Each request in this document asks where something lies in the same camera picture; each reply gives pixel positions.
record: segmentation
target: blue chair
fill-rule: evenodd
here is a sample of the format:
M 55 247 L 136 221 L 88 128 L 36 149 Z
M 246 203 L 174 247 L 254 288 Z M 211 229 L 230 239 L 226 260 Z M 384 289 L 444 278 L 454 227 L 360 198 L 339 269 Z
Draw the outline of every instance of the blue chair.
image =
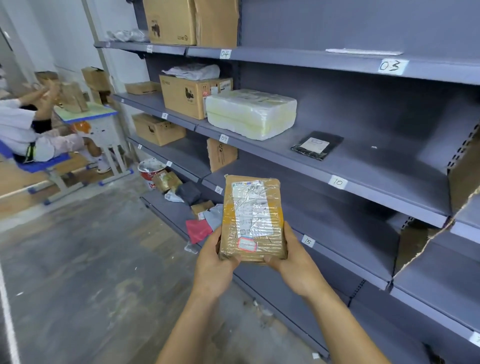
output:
M 13 152 L 2 141 L 0 141 L 0 154 L 3 155 L 6 159 L 13 158 Z M 57 173 L 57 171 L 55 170 L 55 166 L 69 159 L 70 159 L 70 156 L 68 155 L 68 153 L 65 153 L 47 162 L 30 162 L 25 164 L 17 163 L 18 168 L 28 173 L 36 173 L 41 171 L 45 172 L 48 175 L 48 179 L 50 180 L 50 183 L 42 184 L 40 187 L 28 188 L 27 189 L 28 192 L 30 194 L 35 194 L 38 191 L 41 191 L 47 187 L 57 185 L 58 188 L 60 188 L 60 192 L 54 194 L 53 196 L 50 196 L 48 199 L 46 199 L 43 202 L 44 205 L 50 205 L 52 202 L 55 202 L 61 199 L 62 197 L 65 197 L 66 195 L 71 194 L 72 192 L 77 191 L 82 187 L 87 186 L 88 183 L 79 182 L 74 184 L 73 186 L 67 187 L 62 177 Z M 67 175 L 69 177 L 73 176 L 71 172 L 67 173 Z

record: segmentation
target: white shirt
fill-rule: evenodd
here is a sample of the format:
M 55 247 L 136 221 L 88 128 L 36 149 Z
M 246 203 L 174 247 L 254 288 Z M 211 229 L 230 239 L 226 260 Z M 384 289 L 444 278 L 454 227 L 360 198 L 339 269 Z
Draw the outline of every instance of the white shirt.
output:
M 0 140 L 15 154 L 24 156 L 38 134 L 32 129 L 35 111 L 20 106 L 19 99 L 0 100 Z

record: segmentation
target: shelf label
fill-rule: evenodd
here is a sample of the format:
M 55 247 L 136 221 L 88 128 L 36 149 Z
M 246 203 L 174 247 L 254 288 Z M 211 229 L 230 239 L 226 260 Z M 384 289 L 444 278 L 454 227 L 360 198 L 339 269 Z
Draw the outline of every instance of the shelf label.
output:
M 396 76 L 403 75 L 409 60 L 396 60 L 394 58 L 385 58 L 382 60 L 378 73 L 394 74 Z
M 222 134 L 220 135 L 220 139 L 218 141 L 223 144 L 228 144 L 228 136 L 226 136 L 225 134 Z
M 220 59 L 229 60 L 231 55 L 232 55 L 231 49 L 222 49 L 222 51 L 220 52 Z
M 480 347 L 480 334 L 476 331 L 473 332 L 472 336 L 470 336 L 469 340 L 472 344 L 477 345 Z
M 328 182 L 328 184 L 330 186 L 334 186 L 335 188 L 338 188 L 339 190 L 345 190 L 345 187 L 347 186 L 347 183 L 348 181 L 341 178 L 341 177 L 338 177 L 334 174 L 332 174 L 332 178 L 330 178 L 330 181 Z
M 311 248 L 313 248 L 313 246 L 315 245 L 315 239 L 312 239 L 308 235 L 304 235 L 301 242 L 304 243 L 306 246 L 309 246 Z

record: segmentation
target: plastic bucket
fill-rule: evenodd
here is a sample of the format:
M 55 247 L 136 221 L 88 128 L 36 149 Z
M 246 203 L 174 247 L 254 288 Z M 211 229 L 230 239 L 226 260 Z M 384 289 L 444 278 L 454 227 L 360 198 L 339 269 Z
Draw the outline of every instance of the plastic bucket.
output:
M 153 176 L 159 174 L 167 166 L 155 158 L 146 159 L 138 164 L 138 171 L 146 182 L 150 190 L 156 188 L 155 183 L 152 182 Z

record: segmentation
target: gray floor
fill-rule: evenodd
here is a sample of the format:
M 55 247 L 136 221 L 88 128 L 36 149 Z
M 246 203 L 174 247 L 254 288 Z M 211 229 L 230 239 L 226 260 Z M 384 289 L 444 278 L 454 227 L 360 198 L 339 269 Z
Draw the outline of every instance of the gray floor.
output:
M 23 364 L 155 362 L 190 293 L 197 255 L 142 205 L 144 191 L 137 176 L 124 178 L 1 234 Z M 235 284 L 209 337 L 205 363 L 321 362 Z

